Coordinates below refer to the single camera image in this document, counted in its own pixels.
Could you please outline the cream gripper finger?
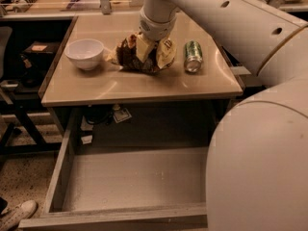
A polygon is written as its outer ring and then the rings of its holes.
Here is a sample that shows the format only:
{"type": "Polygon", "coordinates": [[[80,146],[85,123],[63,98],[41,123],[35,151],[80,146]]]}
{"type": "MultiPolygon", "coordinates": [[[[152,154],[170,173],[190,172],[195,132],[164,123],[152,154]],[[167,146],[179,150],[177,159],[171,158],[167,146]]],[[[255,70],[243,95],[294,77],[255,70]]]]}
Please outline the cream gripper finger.
{"type": "Polygon", "coordinates": [[[142,62],[147,60],[155,60],[155,49],[157,43],[147,38],[143,33],[137,35],[136,40],[136,56],[142,62]]]}

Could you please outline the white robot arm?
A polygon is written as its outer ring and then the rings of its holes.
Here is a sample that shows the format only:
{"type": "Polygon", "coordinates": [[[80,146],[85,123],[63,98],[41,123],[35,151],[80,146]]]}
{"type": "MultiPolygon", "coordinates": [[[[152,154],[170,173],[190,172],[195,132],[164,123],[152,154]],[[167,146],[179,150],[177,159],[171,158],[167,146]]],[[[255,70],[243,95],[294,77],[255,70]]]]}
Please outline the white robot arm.
{"type": "Polygon", "coordinates": [[[307,24],[259,0],[144,0],[161,39],[181,9],[264,85],[230,110],[206,168],[209,231],[308,231],[307,24]]]}

